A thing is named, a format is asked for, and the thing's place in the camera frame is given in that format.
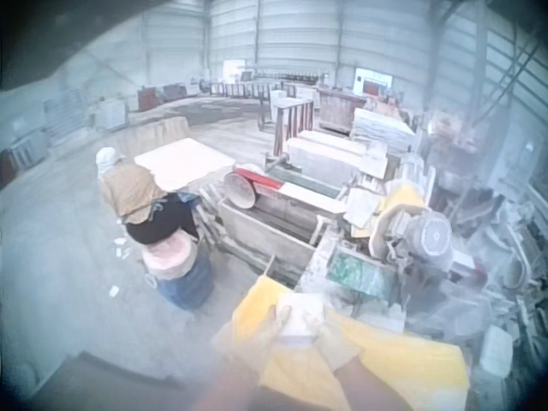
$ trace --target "corrugated metal wall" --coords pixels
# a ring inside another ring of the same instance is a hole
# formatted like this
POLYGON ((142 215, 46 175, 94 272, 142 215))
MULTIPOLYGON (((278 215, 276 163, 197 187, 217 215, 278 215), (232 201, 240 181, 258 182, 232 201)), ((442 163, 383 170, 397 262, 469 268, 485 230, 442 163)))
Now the corrugated metal wall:
POLYGON ((60 79, 94 101, 200 77, 204 18, 204 0, 151 9, 83 47, 60 70, 60 79))
POLYGON ((223 61, 253 63, 257 0, 218 0, 211 3, 209 62, 211 76, 223 75, 223 61))
MULTIPOLYGON (((255 22, 260 1, 258 61, 280 69, 337 71, 338 21, 336 0, 213 0, 211 4, 210 67, 222 75, 223 60, 254 63, 255 22)), ((420 109, 428 79, 432 31, 429 0, 347 0, 342 19, 339 68, 335 81, 351 87, 357 67, 394 78, 407 107, 420 109)), ((487 54, 483 105, 510 66, 514 54, 512 24, 485 11, 487 54)), ((432 101, 441 109, 464 113, 470 103, 476 63, 475 6, 465 2, 446 22, 432 101)), ((517 44, 527 35, 517 29, 517 44)), ((514 87, 512 110, 523 123, 546 127, 548 118, 548 51, 543 47, 514 87)), ((501 104, 508 103, 508 97, 501 104)))
POLYGON ((421 107, 430 61, 427 9, 422 0, 346 2, 337 83, 352 87, 358 67, 389 74, 405 105, 421 107))
POLYGON ((337 39, 336 0, 261 0, 258 65, 333 70, 337 39))
POLYGON ((132 17, 89 45, 74 45, 80 51, 52 77, 0 92, 0 149, 17 136, 47 126, 44 101, 66 92, 82 91, 90 104, 101 97, 134 95, 143 86, 200 78, 204 4, 176 0, 132 17))
POLYGON ((147 14, 147 84, 162 86, 203 75, 204 17, 204 0, 172 2, 147 14))

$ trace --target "yellow foam pad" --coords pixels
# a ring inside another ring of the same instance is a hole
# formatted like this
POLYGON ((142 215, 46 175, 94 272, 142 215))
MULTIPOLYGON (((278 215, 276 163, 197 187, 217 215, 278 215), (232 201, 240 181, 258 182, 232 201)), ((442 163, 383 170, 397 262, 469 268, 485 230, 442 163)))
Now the yellow foam pad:
MULTIPOLYGON (((233 338, 249 337, 268 308, 290 289, 261 276, 232 316, 233 338)), ((333 313, 337 329, 363 348, 361 362, 405 398, 415 410, 463 410, 468 376, 454 345, 398 335, 333 313)), ((304 402, 350 409, 343 390, 315 348, 279 349, 261 384, 304 402)))

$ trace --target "concrete floor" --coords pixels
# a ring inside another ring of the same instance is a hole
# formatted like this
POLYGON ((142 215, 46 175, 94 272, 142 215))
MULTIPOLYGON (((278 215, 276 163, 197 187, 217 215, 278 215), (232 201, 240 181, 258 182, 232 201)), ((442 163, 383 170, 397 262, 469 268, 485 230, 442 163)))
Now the concrete floor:
MULTIPOLYGON (((196 140, 262 164, 273 135, 258 131, 257 112, 256 102, 209 98, 138 116, 187 115, 196 140)), ((215 290, 191 314, 145 284, 135 255, 117 258, 122 229, 99 198, 94 163, 109 138, 48 158, 1 192, 3 381, 23 396, 82 350, 153 377, 204 380, 216 361, 208 342, 256 278, 211 253, 215 290)))

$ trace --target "worker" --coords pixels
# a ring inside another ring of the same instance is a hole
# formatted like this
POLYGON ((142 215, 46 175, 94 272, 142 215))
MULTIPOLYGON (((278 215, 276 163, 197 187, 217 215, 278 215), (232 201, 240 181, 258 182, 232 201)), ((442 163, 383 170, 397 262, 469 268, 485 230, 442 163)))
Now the worker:
MULTIPOLYGON (((260 376, 276 349, 277 336, 290 314, 290 307, 285 307, 280 316, 276 317, 276 309, 271 307, 257 331, 243 342, 234 342, 231 336, 231 323, 226 324, 214 337, 213 345, 229 358, 229 361, 223 364, 217 380, 210 385, 193 410, 246 409, 260 376)), ((338 380, 351 409, 411 411, 411 407, 397 392, 361 363, 361 348, 345 340, 335 331, 335 327, 331 325, 333 319, 328 312, 325 313, 323 323, 310 316, 306 316, 304 321, 315 335, 313 346, 338 380)), ((269 409, 280 408, 272 404, 269 409)), ((306 409, 317 408, 310 404, 306 409)))
POLYGON ((197 196, 166 193, 146 168, 123 159, 112 147, 96 156, 105 201, 141 245, 147 282, 182 309, 200 307, 213 290, 208 256, 198 249, 192 214, 197 196))
POLYGON ((144 246, 143 261, 149 273, 147 282, 183 310, 201 307, 213 291, 209 258, 182 229, 144 246))
POLYGON ((98 179, 105 201, 139 244, 151 245, 183 229, 195 240, 198 230, 192 214, 195 195, 183 202, 178 193, 166 193, 146 168, 124 159, 112 147, 96 156, 98 179))

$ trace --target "glove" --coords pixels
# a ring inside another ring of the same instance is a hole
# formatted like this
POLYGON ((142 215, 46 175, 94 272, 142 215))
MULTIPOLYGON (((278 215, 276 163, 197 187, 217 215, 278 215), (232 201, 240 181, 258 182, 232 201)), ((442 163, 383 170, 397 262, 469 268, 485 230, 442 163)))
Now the glove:
POLYGON ((225 356, 233 355, 258 374, 262 374, 271 358, 271 351, 277 336, 287 323, 290 314, 291 307, 285 307, 277 317, 276 307, 271 306, 266 318, 260 323, 259 328, 253 335, 240 342, 234 342, 232 324, 227 323, 213 337, 212 345, 221 354, 225 356))
POLYGON ((318 321, 308 313, 304 315, 308 329, 316 334, 313 346, 324 357, 325 362, 335 372, 348 364, 355 356, 361 353, 361 348, 344 339, 336 331, 332 317, 325 312, 325 322, 318 321))

